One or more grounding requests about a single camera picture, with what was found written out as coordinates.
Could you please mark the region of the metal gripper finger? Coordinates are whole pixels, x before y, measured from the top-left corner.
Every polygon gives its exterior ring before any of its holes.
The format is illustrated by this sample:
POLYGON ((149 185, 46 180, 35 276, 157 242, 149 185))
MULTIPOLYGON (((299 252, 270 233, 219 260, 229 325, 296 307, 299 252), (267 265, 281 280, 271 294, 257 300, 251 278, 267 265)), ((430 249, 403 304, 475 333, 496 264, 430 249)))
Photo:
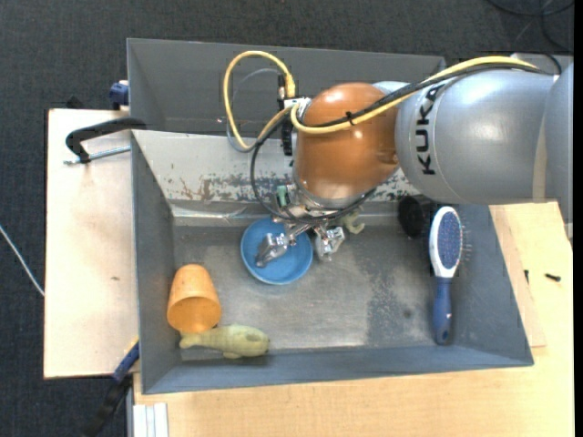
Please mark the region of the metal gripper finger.
POLYGON ((340 226, 314 229, 313 248, 320 261, 329 261, 344 241, 344 231, 340 226))
POLYGON ((267 233, 261 240, 255 255, 255 265, 265 268, 270 262, 283 257, 296 240, 286 233, 267 233))

